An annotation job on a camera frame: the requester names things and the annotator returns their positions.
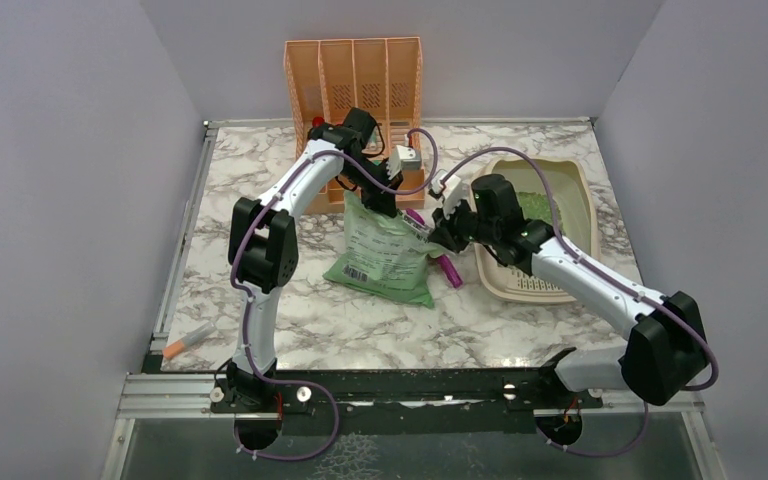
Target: green plastic bag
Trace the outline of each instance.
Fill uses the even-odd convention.
[[[357,195],[344,192],[346,253],[323,277],[355,290],[396,302],[434,308],[428,291],[426,256],[445,253],[428,243],[427,230],[364,208]]]

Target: green contents in bin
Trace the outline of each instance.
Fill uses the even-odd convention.
[[[543,220],[549,225],[552,224],[552,210],[549,208],[549,198],[546,197],[546,194],[517,192],[517,201],[525,218]],[[558,210],[558,223],[563,230],[564,221],[561,218],[560,210]]]

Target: barcode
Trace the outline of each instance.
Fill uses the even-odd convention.
[[[369,279],[365,273],[356,268],[352,268],[350,265],[343,267],[343,273],[352,280],[357,280],[359,282],[366,282]]]

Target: white marble surface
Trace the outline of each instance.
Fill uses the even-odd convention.
[[[577,159],[596,204],[602,262],[639,280],[591,126],[580,124],[430,126],[441,166],[469,153],[504,145],[529,155]],[[205,321],[219,331],[163,370],[210,370],[233,353],[241,299],[228,282],[231,210],[240,196],[255,197],[293,164],[291,127],[223,128],[205,185],[190,244],[169,342]],[[429,159],[423,143],[423,158]],[[491,155],[459,172],[463,178]],[[433,206],[428,199],[427,207]],[[436,308],[398,305],[325,281],[322,274],[344,251],[342,215],[308,215],[298,222],[300,264],[279,304],[275,344],[283,369],[383,369],[536,366],[566,346],[617,345],[621,339],[578,303],[534,306],[502,302],[478,279],[472,248],[454,257],[464,286],[448,286],[432,267],[429,287]]]

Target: orange plastic organizer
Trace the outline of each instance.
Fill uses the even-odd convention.
[[[293,107],[297,157],[304,150],[314,118],[340,123],[352,107],[368,111],[380,122],[387,148],[379,158],[389,156],[396,145],[403,145],[405,133],[419,126],[419,37],[289,41],[284,49],[284,69]],[[414,145],[419,145],[419,135],[413,137]],[[380,143],[370,145],[367,153],[380,149]],[[401,189],[415,187],[425,180],[424,170],[403,173]],[[422,208],[424,203],[424,192],[396,197],[396,205],[403,209]],[[307,209],[307,213],[342,211],[343,188],[334,180],[328,182]]]

